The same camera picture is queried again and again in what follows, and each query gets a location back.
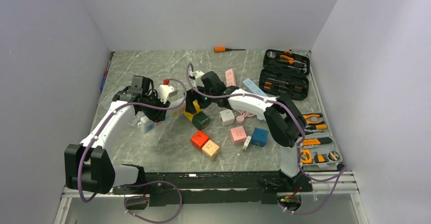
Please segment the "black tool case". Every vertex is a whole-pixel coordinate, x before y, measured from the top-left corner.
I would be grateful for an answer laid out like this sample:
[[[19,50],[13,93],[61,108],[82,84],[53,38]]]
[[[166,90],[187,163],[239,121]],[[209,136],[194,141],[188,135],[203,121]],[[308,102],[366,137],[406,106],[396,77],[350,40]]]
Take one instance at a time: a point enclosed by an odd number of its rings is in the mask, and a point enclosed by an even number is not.
[[[280,55],[294,58],[294,64],[280,62]],[[311,63],[308,55],[298,54],[292,50],[268,49],[264,54],[258,86],[267,94],[286,95],[292,100],[303,101],[309,92],[307,76],[310,72]]]

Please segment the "blue cube socket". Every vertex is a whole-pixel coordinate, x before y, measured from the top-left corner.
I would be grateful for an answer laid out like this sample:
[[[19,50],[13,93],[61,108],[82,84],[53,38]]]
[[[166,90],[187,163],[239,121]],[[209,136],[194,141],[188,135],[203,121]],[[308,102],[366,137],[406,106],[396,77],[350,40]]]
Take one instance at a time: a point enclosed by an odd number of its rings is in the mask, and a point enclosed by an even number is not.
[[[255,145],[257,147],[265,147],[268,138],[268,130],[255,128],[251,138],[251,145]]]

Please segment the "grey tool case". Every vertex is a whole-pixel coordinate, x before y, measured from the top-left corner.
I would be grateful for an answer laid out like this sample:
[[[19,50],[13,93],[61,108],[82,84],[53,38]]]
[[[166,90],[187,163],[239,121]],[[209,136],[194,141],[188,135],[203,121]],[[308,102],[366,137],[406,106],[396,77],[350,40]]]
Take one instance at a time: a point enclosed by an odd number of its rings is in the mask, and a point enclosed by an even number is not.
[[[336,171],[342,167],[343,157],[332,136],[323,113],[303,115],[305,140],[300,147],[300,158],[305,171]]]

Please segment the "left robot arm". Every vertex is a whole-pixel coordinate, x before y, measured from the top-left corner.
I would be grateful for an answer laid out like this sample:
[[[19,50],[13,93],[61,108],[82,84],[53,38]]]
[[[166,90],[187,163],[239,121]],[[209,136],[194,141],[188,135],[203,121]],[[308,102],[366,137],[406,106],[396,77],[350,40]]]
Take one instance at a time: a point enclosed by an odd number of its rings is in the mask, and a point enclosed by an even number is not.
[[[70,144],[64,152],[66,186],[69,189],[106,194],[113,187],[126,185],[135,194],[146,187],[145,170],[138,165],[115,167],[109,157],[119,134],[138,112],[153,122],[166,118],[168,99],[177,90],[164,80],[154,87],[150,78],[135,75],[131,85],[112,98],[107,113],[79,144]]]

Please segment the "beige cube socket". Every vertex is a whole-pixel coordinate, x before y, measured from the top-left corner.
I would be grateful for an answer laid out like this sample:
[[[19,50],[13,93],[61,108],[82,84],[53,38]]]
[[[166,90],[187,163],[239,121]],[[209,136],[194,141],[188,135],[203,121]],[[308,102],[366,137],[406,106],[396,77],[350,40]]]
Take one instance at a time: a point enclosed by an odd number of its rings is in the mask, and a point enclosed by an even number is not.
[[[212,140],[208,140],[202,147],[202,153],[210,160],[214,160],[220,151],[220,146]]]

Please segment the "light blue power strip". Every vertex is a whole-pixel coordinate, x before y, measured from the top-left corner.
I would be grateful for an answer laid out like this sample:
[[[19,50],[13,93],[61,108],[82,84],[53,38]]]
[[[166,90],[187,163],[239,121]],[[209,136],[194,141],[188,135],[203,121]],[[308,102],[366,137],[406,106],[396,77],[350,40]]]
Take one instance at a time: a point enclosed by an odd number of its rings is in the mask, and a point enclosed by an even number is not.
[[[243,80],[242,83],[251,93],[267,97],[267,94],[261,88],[259,88],[259,86],[255,84],[250,78],[246,78],[245,80]]]

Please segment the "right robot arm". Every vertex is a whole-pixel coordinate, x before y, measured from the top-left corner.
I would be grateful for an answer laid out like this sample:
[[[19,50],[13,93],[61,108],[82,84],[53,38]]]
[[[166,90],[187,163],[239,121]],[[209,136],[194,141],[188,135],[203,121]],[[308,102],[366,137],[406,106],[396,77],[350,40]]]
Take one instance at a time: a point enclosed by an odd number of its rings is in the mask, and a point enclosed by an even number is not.
[[[226,86],[213,71],[204,73],[187,68],[186,78],[191,86],[186,95],[186,112],[196,113],[194,102],[201,109],[215,103],[221,108],[246,111],[263,118],[272,138],[280,146],[281,187],[292,191],[299,186],[298,145],[305,139],[306,121],[289,97],[263,97],[237,86]]]

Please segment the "white cube socket small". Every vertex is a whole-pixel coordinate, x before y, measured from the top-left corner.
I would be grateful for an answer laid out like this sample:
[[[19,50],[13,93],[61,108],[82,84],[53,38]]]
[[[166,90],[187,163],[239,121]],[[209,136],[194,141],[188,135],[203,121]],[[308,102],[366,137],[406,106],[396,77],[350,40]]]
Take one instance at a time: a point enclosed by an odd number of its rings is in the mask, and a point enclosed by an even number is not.
[[[244,142],[244,144],[242,146],[242,152],[246,152],[247,151],[247,149],[248,149],[248,147],[250,145],[251,139],[252,139],[251,136],[247,136],[247,138],[245,139],[245,142]]]

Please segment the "clear plastic parts box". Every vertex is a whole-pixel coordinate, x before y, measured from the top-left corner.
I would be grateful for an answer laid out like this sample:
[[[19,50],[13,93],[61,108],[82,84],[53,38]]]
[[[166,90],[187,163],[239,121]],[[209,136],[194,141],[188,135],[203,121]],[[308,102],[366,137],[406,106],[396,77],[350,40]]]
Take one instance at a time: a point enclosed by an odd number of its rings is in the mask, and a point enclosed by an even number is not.
[[[125,87],[124,86],[119,86],[117,89],[114,89],[113,91],[111,91],[101,102],[101,105],[104,109],[108,110],[112,101],[113,101],[113,97],[121,90],[123,90]]]

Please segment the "pink cube socket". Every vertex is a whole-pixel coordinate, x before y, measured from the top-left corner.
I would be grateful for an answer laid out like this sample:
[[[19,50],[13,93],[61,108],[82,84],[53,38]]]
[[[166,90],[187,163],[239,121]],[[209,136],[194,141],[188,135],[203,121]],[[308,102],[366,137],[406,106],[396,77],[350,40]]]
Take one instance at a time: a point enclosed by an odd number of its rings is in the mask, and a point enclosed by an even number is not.
[[[247,139],[247,134],[243,126],[237,126],[229,130],[229,135],[233,145],[243,145]]]

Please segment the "red cube socket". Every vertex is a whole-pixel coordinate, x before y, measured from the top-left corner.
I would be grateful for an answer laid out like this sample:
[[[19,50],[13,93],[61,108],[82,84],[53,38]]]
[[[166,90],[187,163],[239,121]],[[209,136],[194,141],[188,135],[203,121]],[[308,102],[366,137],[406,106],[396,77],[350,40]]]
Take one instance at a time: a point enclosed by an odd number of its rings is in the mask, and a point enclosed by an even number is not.
[[[191,144],[199,151],[202,151],[203,146],[209,140],[209,136],[202,131],[197,131],[191,137]]]

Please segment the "pink power strip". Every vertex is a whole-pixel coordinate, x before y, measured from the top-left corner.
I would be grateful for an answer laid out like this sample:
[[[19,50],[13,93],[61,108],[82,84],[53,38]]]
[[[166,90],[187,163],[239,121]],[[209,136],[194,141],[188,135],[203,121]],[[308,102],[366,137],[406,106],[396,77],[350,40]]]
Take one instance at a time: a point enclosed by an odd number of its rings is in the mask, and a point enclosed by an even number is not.
[[[235,73],[233,69],[228,69],[225,72],[226,86],[237,86]]]

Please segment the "dark green cube socket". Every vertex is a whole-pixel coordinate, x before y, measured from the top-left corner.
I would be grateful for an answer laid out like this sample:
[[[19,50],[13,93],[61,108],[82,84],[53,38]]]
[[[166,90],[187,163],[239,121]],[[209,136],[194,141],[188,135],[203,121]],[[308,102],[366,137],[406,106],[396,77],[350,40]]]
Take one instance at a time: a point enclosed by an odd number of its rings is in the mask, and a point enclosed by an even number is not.
[[[210,118],[204,112],[198,112],[192,117],[192,124],[197,130],[205,129],[210,123]]]

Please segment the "white long power strip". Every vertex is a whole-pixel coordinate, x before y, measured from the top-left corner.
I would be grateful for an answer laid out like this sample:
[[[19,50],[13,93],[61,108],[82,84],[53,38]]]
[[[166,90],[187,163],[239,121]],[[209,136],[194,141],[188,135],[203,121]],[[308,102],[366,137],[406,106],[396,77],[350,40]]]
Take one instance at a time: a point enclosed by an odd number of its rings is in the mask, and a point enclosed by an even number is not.
[[[177,118],[180,115],[183,115],[185,110],[185,105],[182,105],[176,109],[173,110],[167,110],[164,113],[162,113],[162,116],[164,116],[163,120],[151,120],[148,116],[143,116],[140,118],[140,121],[138,122],[138,128],[144,133],[149,133],[151,131],[154,131],[157,127],[172,121],[173,119]]]

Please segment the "white cube socket top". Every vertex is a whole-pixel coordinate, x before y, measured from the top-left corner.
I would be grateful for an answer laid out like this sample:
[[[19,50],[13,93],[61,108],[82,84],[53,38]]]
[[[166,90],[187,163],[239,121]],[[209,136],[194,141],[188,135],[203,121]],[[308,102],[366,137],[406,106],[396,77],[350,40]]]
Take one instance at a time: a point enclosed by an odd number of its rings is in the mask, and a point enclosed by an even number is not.
[[[226,109],[219,112],[219,119],[222,126],[227,126],[235,122],[235,115],[232,110]]]

